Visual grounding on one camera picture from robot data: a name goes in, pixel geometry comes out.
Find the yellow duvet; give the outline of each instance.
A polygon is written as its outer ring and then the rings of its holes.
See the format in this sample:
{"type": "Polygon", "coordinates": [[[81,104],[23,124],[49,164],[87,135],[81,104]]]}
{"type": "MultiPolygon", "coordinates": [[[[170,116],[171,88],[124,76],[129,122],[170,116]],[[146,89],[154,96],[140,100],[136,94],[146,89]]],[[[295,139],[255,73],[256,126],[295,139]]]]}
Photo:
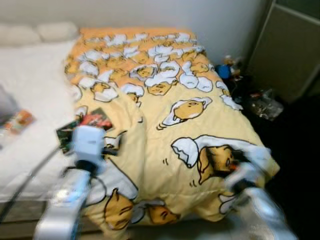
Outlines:
{"type": "MultiPolygon", "coordinates": [[[[106,236],[125,240],[129,224],[189,213],[224,217],[235,198],[224,187],[232,150],[262,143],[192,32],[84,28],[65,73],[76,118],[102,108],[114,126],[105,145],[119,155],[105,156],[86,209],[106,236]]],[[[279,167],[270,155],[265,161],[271,177],[279,167]]]]}

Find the blue object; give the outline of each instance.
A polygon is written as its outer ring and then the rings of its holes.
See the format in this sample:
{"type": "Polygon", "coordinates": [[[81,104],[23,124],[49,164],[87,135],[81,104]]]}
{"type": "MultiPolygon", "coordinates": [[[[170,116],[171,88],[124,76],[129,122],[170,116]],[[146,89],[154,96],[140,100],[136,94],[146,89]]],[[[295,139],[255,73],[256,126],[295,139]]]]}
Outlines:
{"type": "Polygon", "coordinates": [[[227,64],[216,66],[215,71],[218,73],[219,77],[222,79],[229,79],[231,77],[230,66],[228,66],[227,64]]]}

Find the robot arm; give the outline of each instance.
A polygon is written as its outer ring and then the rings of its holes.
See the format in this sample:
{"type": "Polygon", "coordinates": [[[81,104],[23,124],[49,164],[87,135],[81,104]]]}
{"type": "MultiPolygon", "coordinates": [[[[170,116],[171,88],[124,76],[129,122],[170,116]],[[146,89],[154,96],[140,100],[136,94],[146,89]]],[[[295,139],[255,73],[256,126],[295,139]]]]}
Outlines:
{"type": "Polygon", "coordinates": [[[256,179],[266,172],[260,166],[243,162],[225,179],[226,187],[238,194],[233,208],[247,226],[250,239],[297,240],[281,209],[264,189],[255,185],[256,179]]]}
{"type": "Polygon", "coordinates": [[[75,168],[51,191],[47,209],[38,222],[34,240],[75,240],[81,211],[90,193],[90,179],[106,169],[102,128],[79,126],[72,135],[75,168]]]}

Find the snack package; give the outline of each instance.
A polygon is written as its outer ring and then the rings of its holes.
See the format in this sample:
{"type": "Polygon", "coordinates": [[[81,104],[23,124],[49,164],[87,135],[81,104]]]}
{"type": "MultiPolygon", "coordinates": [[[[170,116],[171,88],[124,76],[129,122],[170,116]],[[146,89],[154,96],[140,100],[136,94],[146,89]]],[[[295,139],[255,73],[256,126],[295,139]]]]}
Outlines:
{"type": "Polygon", "coordinates": [[[21,132],[35,121],[34,116],[26,111],[18,111],[0,127],[0,149],[11,143],[21,132]]]}

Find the white wall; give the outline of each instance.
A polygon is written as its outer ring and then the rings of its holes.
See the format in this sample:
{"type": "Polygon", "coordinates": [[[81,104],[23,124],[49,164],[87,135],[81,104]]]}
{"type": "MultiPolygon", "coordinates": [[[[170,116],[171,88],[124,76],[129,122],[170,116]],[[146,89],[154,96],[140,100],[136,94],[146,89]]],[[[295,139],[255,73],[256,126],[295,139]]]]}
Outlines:
{"type": "Polygon", "coordinates": [[[0,0],[0,23],[69,20],[81,27],[182,27],[215,63],[246,57],[268,0],[0,0]]]}

